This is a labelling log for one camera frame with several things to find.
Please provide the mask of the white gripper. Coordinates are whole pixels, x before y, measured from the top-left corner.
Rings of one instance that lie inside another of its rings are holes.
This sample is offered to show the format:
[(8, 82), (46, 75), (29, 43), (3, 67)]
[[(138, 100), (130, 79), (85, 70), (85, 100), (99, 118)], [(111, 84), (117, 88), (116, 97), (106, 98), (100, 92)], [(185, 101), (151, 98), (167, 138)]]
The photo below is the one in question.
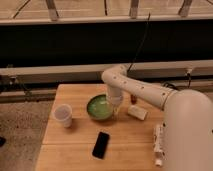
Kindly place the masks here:
[(113, 110), (113, 115), (116, 116), (119, 111), (119, 107), (123, 101), (123, 92), (119, 88), (108, 87), (107, 88), (107, 101)]

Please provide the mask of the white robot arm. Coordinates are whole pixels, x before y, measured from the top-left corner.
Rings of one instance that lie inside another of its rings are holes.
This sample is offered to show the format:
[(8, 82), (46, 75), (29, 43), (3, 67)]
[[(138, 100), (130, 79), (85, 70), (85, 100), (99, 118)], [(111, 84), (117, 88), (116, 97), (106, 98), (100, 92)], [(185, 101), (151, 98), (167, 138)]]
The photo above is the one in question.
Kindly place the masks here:
[(122, 91), (164, 112), (163, 171), (213, 171), (213, 102), (192, 90), (174, 90), (127, 77), (124, 65), (106, 69), (107, 100), (119, 106)]

